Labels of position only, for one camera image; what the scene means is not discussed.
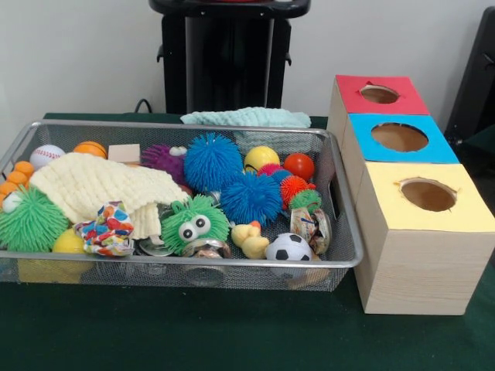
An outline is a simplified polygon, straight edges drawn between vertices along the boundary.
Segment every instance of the blue top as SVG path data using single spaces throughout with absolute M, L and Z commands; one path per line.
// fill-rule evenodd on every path
M 431 116 L 403 114 L 350 114 L 349 116 L 366 161 L 459 164 L 459 160 Z M 375 127 L 386 123 L 406 124 L 416 128 L 428 138 L 428 144 L 418 151 L 410 152 L 386 148 L 371 135 Z

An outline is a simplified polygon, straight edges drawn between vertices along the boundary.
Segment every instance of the soccer ball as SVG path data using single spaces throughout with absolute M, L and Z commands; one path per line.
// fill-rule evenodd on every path
M 294 233 L 278 235 L 266 250 L 266 258 L 269 260 L 309 261 L 311 256 L 311 247 L 302 237 Z M 271 271 L 279 277 L 296 278 L 302 276 L 306 269 L 273 267 Z

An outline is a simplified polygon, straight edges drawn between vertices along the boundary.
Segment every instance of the purple spiky ball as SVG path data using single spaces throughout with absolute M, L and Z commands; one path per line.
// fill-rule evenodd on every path
M 168 172 L 175 183 L 187 186 L 184 180 L 185 157 L 171 155 L 168 145 L 153 145 L 142 152 L 141 164 L 147 168 Z

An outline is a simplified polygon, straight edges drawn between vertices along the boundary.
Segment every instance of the white wall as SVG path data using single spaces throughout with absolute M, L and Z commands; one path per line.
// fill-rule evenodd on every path
M 313 0 L 292 21 L 284 107 L 326 115 L 336 73 L 409 75 L 446 124 L 490 0 Z M 2 0 L 0 153 L 49 111 L 164 110 L 161 16 L 146 0 Z

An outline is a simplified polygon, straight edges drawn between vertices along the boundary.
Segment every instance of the red square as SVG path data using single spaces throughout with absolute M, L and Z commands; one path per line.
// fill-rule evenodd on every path
M 348 114 L 428 114 L 409 77 L 337 75 Z

